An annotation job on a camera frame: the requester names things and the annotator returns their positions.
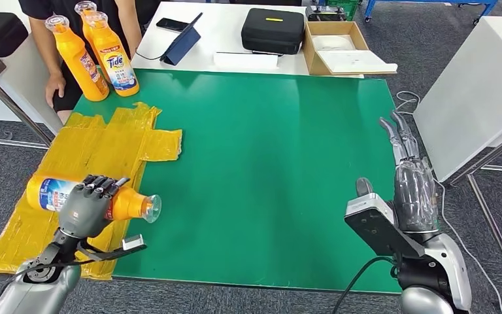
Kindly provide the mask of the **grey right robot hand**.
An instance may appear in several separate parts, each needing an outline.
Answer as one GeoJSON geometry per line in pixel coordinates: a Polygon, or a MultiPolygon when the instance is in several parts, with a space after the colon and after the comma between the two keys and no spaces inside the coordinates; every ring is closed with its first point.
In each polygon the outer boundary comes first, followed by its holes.
{"type": "Polygon", "coordinates": [[[391,119],[379,118],[392,146],[395,175],[393,199],[384,201],[374,192],[366,177],[356,181],[357,198],[348,202],[344,220],[350,224],[351,217],[374,209],[376,214],[387,218],[406,234],[431,234],[439,231],[433,175],[426,159],[421,158],[418,141],[397,111],[391,119]]]}

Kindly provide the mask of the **person's right hand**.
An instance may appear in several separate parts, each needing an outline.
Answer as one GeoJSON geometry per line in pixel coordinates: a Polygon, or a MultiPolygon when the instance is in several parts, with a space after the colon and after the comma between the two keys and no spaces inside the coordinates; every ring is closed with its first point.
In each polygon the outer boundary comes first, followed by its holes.
{"type": "Polygon", "coordinates": [[[66,81],[61,72],[51,73],[50,77],[46,83],[45,87],[45,98],[47,104],[53,108],[54,101],[53,98],[55,94],[59,97],[63,97],[66,81]]]}

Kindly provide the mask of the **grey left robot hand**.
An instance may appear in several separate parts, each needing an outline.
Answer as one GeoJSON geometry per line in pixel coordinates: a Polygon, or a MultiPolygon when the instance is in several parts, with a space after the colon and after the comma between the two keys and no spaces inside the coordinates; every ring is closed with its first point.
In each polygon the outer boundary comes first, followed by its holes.
{"type": "Polygon", "coordinates": [[[130,178],[88,175],[70,192],[59,212],[59,230],[69,237],[98,236],[110,224],[113,198],[130,178]]]}

